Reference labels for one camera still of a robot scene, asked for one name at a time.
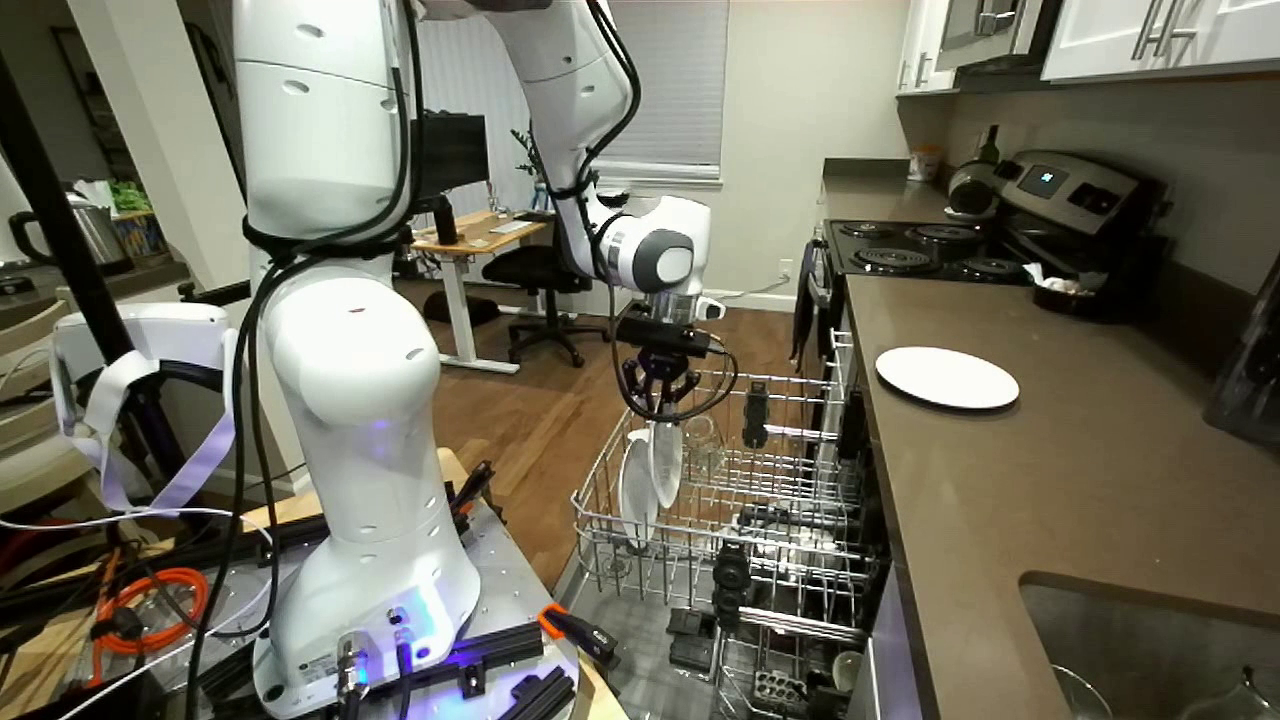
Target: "appliance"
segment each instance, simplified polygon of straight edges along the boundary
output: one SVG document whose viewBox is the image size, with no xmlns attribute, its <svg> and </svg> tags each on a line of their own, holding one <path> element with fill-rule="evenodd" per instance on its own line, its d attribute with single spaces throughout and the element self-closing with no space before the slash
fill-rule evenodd
<svg viewBox="0 0 1280 720">
<path fill-rule="evenodd" d="M 1038 64 L 1059 0 L 950 0 L 941 66 Z"/>
<path fill-rule="evenodd" d="M 1029 284 L 1024 262 L 1095 287 L 1093 317 L 1135 307 L 1159 262 L 1150 215 L 1164 185 L 1067 150 L 1018 150 L 986 219 L 876 224 L 832 219 L 839 274 L 920 274 L 959 284 Z"/>
</svg>

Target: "window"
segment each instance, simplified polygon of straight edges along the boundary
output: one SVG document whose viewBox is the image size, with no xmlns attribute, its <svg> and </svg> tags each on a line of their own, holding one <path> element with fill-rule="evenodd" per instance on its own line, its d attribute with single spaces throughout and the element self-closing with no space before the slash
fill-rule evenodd
<svg viewBox="0 0 1280 720">
<path fill-rule="evenodd" d="M 606 0 L 640 66 L 640 112 L 600 170 L 719 181 L 727 0 Z"/>
</svg>

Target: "office chair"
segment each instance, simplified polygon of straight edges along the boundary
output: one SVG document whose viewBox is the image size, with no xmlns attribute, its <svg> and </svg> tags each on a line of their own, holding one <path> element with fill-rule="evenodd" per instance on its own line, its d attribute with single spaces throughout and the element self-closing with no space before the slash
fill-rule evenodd
<svg viewBox="0 0 1280 720">
<path fill-rule="evenodd" d="M 557 295 L 558 290 L 589 290 L 591 274 L 579 274 L 566 262 L 558 215 L 529 215 L 529 219 L 548 219 L 557 227 L 551 245 L 523 245 L 523 248 L 511 248 L 511 251 L 495 257 L 492 262 L 483 262 L 483 279 L 521 284 L 529 295 L 543 295 L 540 317 L 514 317 L 507 325 L 507 361 L 521 364 L 521 351 L 529 344 L 551 339 L 566 351 L 573 369 L 582 369 L 582 354 L 574 351 L 574 344 L 566 337 L 591 331 L 591 337 L 606 339 L 606 329 L 574 325 L 574 318 L 558 317 Z"/>
</svg>

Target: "dishwasher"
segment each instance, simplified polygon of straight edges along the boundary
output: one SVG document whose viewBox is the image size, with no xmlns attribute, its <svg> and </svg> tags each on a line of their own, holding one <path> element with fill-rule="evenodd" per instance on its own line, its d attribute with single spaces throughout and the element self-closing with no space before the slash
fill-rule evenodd
<svg viewBox="0 0 1280 720">
<path fill-rule="evenodd" d="M 629 714 L 846 714 L 886 552 L 865 516 L 866 459 L 812 422 L 842 403 L 839 369 L 741 373 L 724 403 L 679 422 L 679 490 L 653 520 L 618 494 L 644 419 L 615 419 L 573 490 L 574 556 L 557 596 L 612 633 L 605 680 Z"/>
</svg>

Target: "white wall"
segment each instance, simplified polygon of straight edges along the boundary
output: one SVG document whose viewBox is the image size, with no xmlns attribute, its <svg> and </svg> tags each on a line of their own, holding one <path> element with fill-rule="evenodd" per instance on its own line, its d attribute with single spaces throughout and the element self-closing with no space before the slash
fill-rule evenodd
<svg viewBox="0 0 1280 720">
<path fill-rule="evenodd" d="M 1000 148 L 1077 148 L 1159 175 L 1174 258 L 1257 290 L 1280 257 L 1280 81 L 1099 84 L 950 100 L 947 148 L 965 160 L 986 124 Z M 907 100 L 903 115 L 941 115 Z"/>
<path fill-rule="evenodd" d="M 903 10 L 899 0 L 730 0 L 708 287 L 758 287 L 781 257 L 799 262 L 825 219 L 825 156 L 903 156 L 890 103 Z"/>
</svg>

